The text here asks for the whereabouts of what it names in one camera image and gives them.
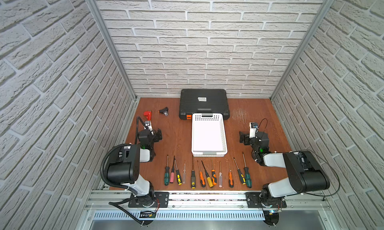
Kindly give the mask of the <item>green screwdriver end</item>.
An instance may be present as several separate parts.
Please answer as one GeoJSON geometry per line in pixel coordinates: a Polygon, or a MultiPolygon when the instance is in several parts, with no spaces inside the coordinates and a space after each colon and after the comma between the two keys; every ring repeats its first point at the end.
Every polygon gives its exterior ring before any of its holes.
{"type": "Polygon", "coordinates": [[[167,163],[165,167],[164,184],[168,186],[170,183],[170,168],[169,168],[169,156],[167,156],[167,163]]]}
{"type": "Polygon", "coordinates": [[[251,188],[252,187],[252,179],[251,179],[251,175],[250,175],[250,172],[249,172],[249,168],[247,167],[247,164],[246,164],[246,160],[245,160],[245,154],[243,154],[243,160],[244,160],[244,171],[245,171],[245,180],[246,180],[246,185],[248,188],[251,188]]]}

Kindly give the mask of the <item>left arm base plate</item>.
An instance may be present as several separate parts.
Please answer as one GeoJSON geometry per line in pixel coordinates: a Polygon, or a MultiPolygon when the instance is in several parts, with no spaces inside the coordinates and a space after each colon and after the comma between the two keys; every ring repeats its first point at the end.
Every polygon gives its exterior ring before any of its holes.
{"type": "Polygon", "coordinates": [[[128,204],[129,208],[167,208],[170,199],[169,192],[154,192],[150,195],[135,197],[128,204]]]}

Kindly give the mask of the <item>black yellow dotted screwdriver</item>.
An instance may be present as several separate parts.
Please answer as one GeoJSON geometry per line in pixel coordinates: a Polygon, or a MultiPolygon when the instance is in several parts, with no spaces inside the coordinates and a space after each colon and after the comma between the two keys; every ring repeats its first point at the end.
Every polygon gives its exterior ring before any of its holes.
{"type": "Polygon", "coordinates": [[[195,169],[194,169],[194,160],[192,160],[192,171],[191,171],[191,188],[196,188],[196,175],[195,175],[195,169]]]}

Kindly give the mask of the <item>black yellow small screwdriver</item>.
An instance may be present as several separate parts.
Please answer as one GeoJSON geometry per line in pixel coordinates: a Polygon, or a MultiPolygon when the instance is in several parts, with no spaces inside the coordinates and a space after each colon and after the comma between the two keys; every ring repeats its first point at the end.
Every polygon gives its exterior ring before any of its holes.
{"type": "Polygon", "coordinates": [[[178,185],[182,185],[182,177],[181,177],[179,168],[178,168],[178,166],[177,166],[177,161],[174,160],[174,162],[175,162],[175,167],[176,167],[177,183],[178,183],[178,185]]]}

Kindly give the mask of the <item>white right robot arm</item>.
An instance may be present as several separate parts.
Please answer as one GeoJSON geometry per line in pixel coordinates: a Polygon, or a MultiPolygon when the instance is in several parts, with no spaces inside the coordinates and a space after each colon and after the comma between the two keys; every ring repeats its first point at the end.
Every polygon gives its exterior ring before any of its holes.
{"type": "Polygon", "coordinates": [[[263,167],[283,168],[287,177],[263,185],[259,201],[264,208],[282,207],[287,196],[327,190],[330,179],[310,151],[272,153],[263,145],[263,135],[239,132],[240,143],[252,147],[252,158],[263,167]]]}

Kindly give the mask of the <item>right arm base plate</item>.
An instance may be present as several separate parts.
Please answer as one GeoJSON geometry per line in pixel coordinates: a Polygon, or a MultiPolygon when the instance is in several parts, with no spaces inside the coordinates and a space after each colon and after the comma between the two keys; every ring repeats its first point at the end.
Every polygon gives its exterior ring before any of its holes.
{"type": "Polygon", "coordinates": [[[248,208],[283,209],[287,207],[285,198],[264,197],[261,192],[246,192],[248,208]]]}

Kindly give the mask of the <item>pink handled screwdriver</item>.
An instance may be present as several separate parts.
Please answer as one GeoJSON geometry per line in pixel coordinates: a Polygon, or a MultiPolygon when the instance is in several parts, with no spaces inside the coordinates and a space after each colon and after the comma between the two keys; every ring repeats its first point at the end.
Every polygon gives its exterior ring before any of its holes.
{"type": "Polygon", "coordinates": [[[173,158],[173,166],[172,166],[172,170],[171,170],[171,175],[170,175],[170,183],[174,183],[174,179],[175,179],[175,157],[173,158]]]}

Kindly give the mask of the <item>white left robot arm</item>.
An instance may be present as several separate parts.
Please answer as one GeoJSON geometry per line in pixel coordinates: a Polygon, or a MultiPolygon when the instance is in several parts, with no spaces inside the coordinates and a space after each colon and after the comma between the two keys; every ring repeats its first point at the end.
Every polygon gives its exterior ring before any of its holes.
{"type": "Polygon", "coordinates": [[[137,133],[136,140],[139,143],[120,144],[109,150],[102,160],[100,174],[105,184],[130,191],[134,199],[149,208],[157,200],[152,183],[140,175],[140,163],[153,161],[154,143],[162,140],[162,131],[144,129],[137,133]]]}

